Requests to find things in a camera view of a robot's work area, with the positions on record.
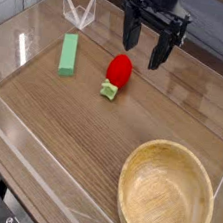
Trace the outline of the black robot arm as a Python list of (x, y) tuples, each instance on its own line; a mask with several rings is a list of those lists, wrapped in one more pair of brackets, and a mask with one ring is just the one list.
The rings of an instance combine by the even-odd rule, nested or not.
[(184, 43), (186, 29), (192, 22), (179, 0), (125, 0), (123, 46), (126, 51), (138, 44), (143, 23), (159, 34), (149, 60), (149, 70), (167, 61), (172, 49)]

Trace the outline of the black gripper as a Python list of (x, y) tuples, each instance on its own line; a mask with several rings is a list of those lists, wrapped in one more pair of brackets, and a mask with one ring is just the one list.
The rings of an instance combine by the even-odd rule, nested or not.
[[(190, 14), (181, 6), (179, 0), (127, 0), (140, 8), (142, 17), (160, 29), (164, 25), (168, 30), (162, 30), (157, 45), (153, 48), (149, 60), (149, 70), (156, 70), (160, 64), (167, 61), (174, 42), (180, 46), (183, 42), (188, 24), (192, 22)], [(138, 9), (125, 4), (123, 24), (123, 46), (126, 51), (138, 44), (141, 33), (140, 13)]]

